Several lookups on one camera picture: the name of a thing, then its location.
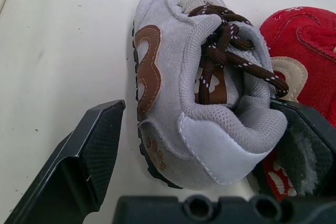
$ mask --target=gray suede shoe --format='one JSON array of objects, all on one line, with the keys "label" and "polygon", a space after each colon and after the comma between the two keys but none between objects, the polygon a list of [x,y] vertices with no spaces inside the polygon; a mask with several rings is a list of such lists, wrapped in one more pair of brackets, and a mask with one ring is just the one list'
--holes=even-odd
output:
[{"label": "gray suede shoe", "polygon": [[242,179],[287,126],[269,105],[288,86],[273,74],[259,31],[223,0],[141,0],[136,11],[138,119],[142,153],[155,166],[149,171],[194,190]]}]

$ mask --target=white background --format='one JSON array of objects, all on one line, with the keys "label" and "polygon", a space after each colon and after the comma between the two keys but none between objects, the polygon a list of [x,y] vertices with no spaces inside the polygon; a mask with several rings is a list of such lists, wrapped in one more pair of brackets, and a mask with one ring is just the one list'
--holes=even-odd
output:
[{"label": "white background", "polygon": [[[139,154],[131,26],[139,0],[7,0],[0,14],[0,223],[56,145],[99,103],[125,99],[117,163],[100,212],[111,223],[121,195],[193,194],[150,177]],[[293,6],[333,12],[335,0],[224,0],[255,26]],[[253,195],[246,180],[202,192]]]}]

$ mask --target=black sole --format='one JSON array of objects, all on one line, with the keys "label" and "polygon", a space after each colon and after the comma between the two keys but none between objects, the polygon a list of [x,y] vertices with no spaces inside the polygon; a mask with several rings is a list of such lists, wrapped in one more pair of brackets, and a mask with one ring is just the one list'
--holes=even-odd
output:
[{"label": "black sole", "polygon": [[[132,29],[132,37],[134,37],[134,22],[133,22],[133,29]],[[136,51],[135,48],[135,44],[134,44],[134,40],[132,41],[132,47],[133,47],[133,58],[134,58],[134,62],[135,62],[135,73],[137,73],[138,71],[138,66],[139,66],[139,57],[138,57],[138,52]],[[139,97],[138,97],[138,76],[135,76],[135,82],[136,82],[136,96],[135,99],[137,101],[139,101]],[[145,149],[145,146],[143,144],[143,139],[141,136],[141,131],[138,128],[138,137],[141,139],[141,144],[139,145],[139,149],[140,149],[140,153],[142,156],[145,157],[147,165],[148,165],[148,172],[150,173],[150,175],[152,175],[153,178],[159,179],[163,182],[165,182],[169,187],[171,188],[175,188],[175,189],[182,189],[182,187],[175,185],[174,183],[170,182],[168,179],[166,179],[161,173],[158,172],[158,170],[156,169],[156,167],[154,166],[154,164],[152,163],[151,159],[149,158],[149,155]]]}]

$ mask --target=red plush shoe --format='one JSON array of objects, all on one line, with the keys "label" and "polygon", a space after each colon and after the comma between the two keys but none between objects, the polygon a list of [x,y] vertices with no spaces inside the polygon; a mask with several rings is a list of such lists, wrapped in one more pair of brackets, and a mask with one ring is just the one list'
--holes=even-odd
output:
[{"label": "red plush shoe", "polygon": [[[312,7],[284,9],[271,15],[260,31],[274,71],[289,85],[282,99],[314,107],[336,127],[336,14]],[[263,168],[280,200],[297,193],[277,160],[274,150]]]}]

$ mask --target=shoelace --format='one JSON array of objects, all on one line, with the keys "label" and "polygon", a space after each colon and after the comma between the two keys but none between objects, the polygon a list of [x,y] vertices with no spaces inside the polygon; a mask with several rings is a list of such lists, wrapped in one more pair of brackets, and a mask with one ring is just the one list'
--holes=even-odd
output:
[{"label": "shoelace", "polygon": [[215,67],[220,66],[223,68],[229,62],[233,63],[235,67],[241,68],[243,71],[273,85],[277,90],[277,97],[284,97],[288,94],[289,87],[285,80],[227,50],[229,44],[243,51],[252,50],[254,48],[251,40],[241,39],[237,35],[239,33],[239,27],[237,25],[228,23],[237,21],[252,25],[250,21],[227,8],[216,5],[199,6],[190,12],[189,17],[204,14],[217,14],[221,17],[222,23],[207,38],[206,43],[202,45],[202,56],[205,56],[206,59],[204,60],[198,91],[198,102],[200,104],[210,104],[209,87]]}]

